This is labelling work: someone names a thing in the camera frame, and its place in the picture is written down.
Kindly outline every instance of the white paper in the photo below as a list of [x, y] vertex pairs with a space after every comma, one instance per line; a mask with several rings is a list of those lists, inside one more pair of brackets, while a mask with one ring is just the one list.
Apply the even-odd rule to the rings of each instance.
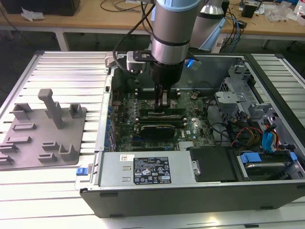
[[43, 13], [41, 13], [41, 12], [32, 12], [32, 11], [25, 10], [24, 8], [22, 8], [22, 12], [23, 13], [21, 13], [21, 16], [29, 21], [33, 21], [33, 19], [35, 19], [35, 20], [45, 19], [45, 17], [43, 16]]

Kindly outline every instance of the blue release tab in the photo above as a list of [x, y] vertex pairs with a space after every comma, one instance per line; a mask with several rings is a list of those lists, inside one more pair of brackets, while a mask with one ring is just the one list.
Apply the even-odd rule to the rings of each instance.
[[242, 162], [245, 163], [251, 163], [251, 162], [262, 162], [261, 157], [258, 153], [243, 153], [240, 156]]
[[290, 157], [293, 161], [297, 161], [297, 156], [295, 155], [294, 152], [290, 152]]
[[273, 153], [271, 149], [272, 142], [274, 140], [274, 136], [271, 132], [264, 131], [263, 134], [263, 140], [262, 140], [262, 146], [264, 150], [267, 150], [270, 154]]
[[164, 9], [173, 12], [183, 12], [198, 6], [201, 0], [157, 0]]
[[82, 168], [82, 167], [77, 168], [76, 175], [77, 176], [86, 176], [86, 175], [88, 175], [88, 168]]

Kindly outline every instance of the computer case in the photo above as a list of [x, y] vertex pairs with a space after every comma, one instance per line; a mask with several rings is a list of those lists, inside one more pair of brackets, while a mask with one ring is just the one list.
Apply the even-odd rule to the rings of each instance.
[[8, 13], [21, 13], [24, 8], [33, 12], [73, 16], [81, 0], [0, 0]]

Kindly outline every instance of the desk leg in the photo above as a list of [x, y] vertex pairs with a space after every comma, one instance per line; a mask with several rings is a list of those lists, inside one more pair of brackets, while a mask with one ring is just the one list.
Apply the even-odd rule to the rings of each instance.
[[69, 51], [67, 38], [63, 32], [55, 32], [59, 47], [62, 51]]
[[226, 38], [226, 36], [227, 36], [227, 34], [225, 34], [225, 33], [219, 34], [217, 41], [215, 42], [215, 44], [211, 50], [211, 53], [220, 53], [221, 46], [223, 45], [223, 42], [224, 42], [224, 39]]
[[266, 49], [267, 46], [268, 46], [268, 44], [269, 44], [269, 42], [270, 42], [270, 40], [264, 40], [264, 43], [263, 43], [263, 45], [262, 45], [262, 48], [263, 48], [263, 49]]

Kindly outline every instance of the warning label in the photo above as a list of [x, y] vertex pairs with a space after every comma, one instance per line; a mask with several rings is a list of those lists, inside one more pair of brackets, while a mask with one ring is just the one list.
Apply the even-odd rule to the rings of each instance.
[[170, 184], [168, 157], [141, 157], [133, 159], [133, 182], [136, 185]]

